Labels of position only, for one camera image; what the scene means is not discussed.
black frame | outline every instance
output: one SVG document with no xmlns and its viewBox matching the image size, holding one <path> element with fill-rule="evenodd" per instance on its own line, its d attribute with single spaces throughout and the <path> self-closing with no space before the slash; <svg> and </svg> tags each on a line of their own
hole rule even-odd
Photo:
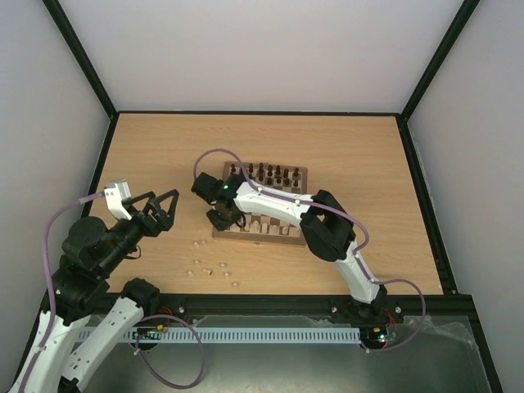
<svg viewBox="0 0 524 393">
<path fill-rule="evenodd" d="M 426 70 L 422 74 L 417 87 L 414 89 L 409 101 L 407 102 L 402 113 L 379 113 L 379 112 L 290 112 L 290 111 L 118 111 L 112 104 L 101 80 L 98 78 L 93 64 L 84 51 L 73 26 L 69 22 L 67 15 L 64 13 L 58 0 L 43 0 L 46 8 L 56 26 L 61 31 L 64 40 L 67 42 L 70 50 L 75 56 L 79 66 L 84 72 L 86 78 L 91 84 L 94 92 L 97 94 L 102 106 L 110 119 L 106 139 L 103 143 L 102 152 L 99 156 L 97 167 L 93 174 L 93 180 L 89 187 L 89 193 L 95 192 L 98 187 L 102 170 L 106 161 L 111 139 L 114 135 L 115 128 L 120 113 L 179 113 L 179 114 L 200 114 L 200 115 L 341 115 L 341 116 L 394 116 L 400 132 L 400 138 L 404 146 L 404 152 L 408 161 L 409 170 L 413 179 L 415 192 L 417 193 L 418 203 L 422 212 L 422 217 L 426 227 L 427 235 L 431 245 L 431 251 L 436 263 L 436 269 L 439 274 L 440 283 L 444 295 L 425 296 L 427 302 L 427 312 L 431 315 L 448 315 L 448 316 L 467 316 L 471 324 L 473 335 L 479 346 L 482 362 L 484 364 L 486 375 L 488 377 L 491 390 L 493 392 L 502 391 L 499 377 L 495 370 L 493 360 L 490 355 L 486 338 L 477 310 L 469 295 L 461 295 L 458 292 L 454 280 L 453 271 L 449 264 L 445 252 L 440 229 L 436 222 L 435 212 L 432 207 L 431 198 L 427 190 L 426 183 L 422 174 L 422 169 L 418 161 L 417 153 L 414 148 L 413 139 L 409 132 L 408 121 L 414 113 L 418 103 L 421 101 L 424 93 L 434 79 L 440 66 L 444 62 L 449 51 L 458 39 L 461 31 L 467 24 L 469 18 L 474 12 L 480 0 L 464 0 L 459 8 L 457 15 L 453 19 L 444 38 L 436 49 Z M 88 215 L 91 205 L 84 207 L 82 216 Z M 100 302 L 96 313 L 106 314 L 114 304 L 118 294 L 109 293 Z M 160 302 L 162 305 L 168 305 L 171 309 L 177 310 L 180 306 L 184 308 L 183 317 L 186 320 L 200 318 L 202 316 L 213 315 L 305 315 L 311 318 L 328 318 L 334 323 L 352 323 L 356 327 L 368 328 L 372 324 L 363 323 L 362 320 L 352 319 L 349 313 L 345 312 L 348 305 L 348 296 L 243 296 L 243 295 L 185 295 L 185 294 L 162 294 Z M 400 318 L 402 315 L 418 315 L 421 313 L 421 304 L 418 296 L 395 296 L 388 295 L 386 298 L 386 307 L 394 310 L 396 307 L 402 309 L 401 314 L 395 314 Z M 25 357 L 29 351 L 30 343 L 36 333 L 35 323 L 32 336 L 29 339 L 28 346 L 25 349 L 19 371 Z"/>
</svg>

wooden surface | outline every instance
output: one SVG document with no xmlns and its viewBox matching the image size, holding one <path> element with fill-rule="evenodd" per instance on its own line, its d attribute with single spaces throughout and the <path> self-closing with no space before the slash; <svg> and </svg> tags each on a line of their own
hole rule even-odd
<svg viewBox="0 0 524 393">
<path fill-rule="evenodd" d="M 335 266 L 306 247 L 212 239 L 209 206 L 190 188 L 195 159 L 215 147 L 247 161 L 307 167 L 310 193 L 328 190 L 367 226 L 371 242 L 363 255 L 379 279 L 407 278 L 425 294 L 442 293 L 393 117 L 144 114 L 120 116 L 99 189 L 118 178 L 128 179 L 134 196 L 177 188 L 175 225 L 141 241 L 142 258 L 120 264 L 111 291 L 140 277 L 171 293 L 349 293 Z M 212 154 L 198 173 L 218 178 L 230 159 Z M 92 215 L 108 226 L 115 222 L 103 200 L 93 204 Z M 202 240 L 206 245 L 195 248 Z M 404 284 L 388 291 L 416 293 Z"/>
</svg>

wooden chessboard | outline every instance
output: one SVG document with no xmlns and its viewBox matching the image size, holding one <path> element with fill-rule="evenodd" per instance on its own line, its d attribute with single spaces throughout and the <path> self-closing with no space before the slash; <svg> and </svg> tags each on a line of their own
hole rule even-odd
<svg viewBox="0 0 524 393">
<path fill-rule="evenodd" d="M 307 193 L 308 170 L 304 167 L 267 162 L 244 162 L 243 164 L 248 168 L 253 181 L 258 184 L 295 194 Z M 240 168 L 236 161 L 227 161 L 224 164 L 222 180 L 226 180 L 233 173 L 240 174 Z M 213 238 L 305 246 L 304 235 L 300 228 L 267 215 L 246 214 L 244 228 L 239 228 L 236 224 L 222 232 L 213 228 Z"/>
</svg>

table top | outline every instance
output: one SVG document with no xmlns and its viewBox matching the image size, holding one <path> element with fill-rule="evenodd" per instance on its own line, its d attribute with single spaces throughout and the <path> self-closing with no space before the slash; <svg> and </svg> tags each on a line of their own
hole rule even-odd
<svg viewBox="0 0 524 393">
<path fill-rule="evenodd" d="M 350 292 L 334 264 L 319 260 L 305 246 L 211 237 L 209 206 L 190 189 L 195 159 L 216 147 L 247 162 L 306 167 L 309 193 L 331 192 L 367 227 L 371 241 L 362 253 L 377 278 L 406 278 L 425 294 L 442 293 L 394 117 L 182 114 L 119 117 L 99 189 L 126 178 L 134 196 L 177 188 L 180 198 L 174 227 L 141 241 L 142 257 L 120 264 L 109 280 L 111 291 L 140 277 L 169 293 Z M 207 156 L 198 173 L 219 178 L 227 160 L 231 157 L 222 153 Z M 95 201 L 91 214 L 108 226 L 115 223 L 104 201 Z M 362 242 L 362 233 L 356 232 Z M 416 293 L 403 284 L 387 289 Z"/>
</svg>

white wall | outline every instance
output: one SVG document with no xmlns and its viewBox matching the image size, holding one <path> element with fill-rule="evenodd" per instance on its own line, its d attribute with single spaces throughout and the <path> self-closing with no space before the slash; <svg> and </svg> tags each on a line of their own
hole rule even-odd
<svg viewBox="0 0 524 393">
<path fill-rule="evenodd" d="M 524 390 L 524 2 L 484 1 L 411 121 L 461 292 Z"/>
<path fill-rule="evenodd" d="M 61 0 L 120 110 L 401 111 L 462 0 Z"/>
<path fill-rule="evenodd" d="M 40 1 L 0 1 L 0 391 L 12 379 L 45 288 L 49 216 L 88 190 L 108 119 Z M 56 223 L 61 241 L 79 210 Z"/>
</svg>

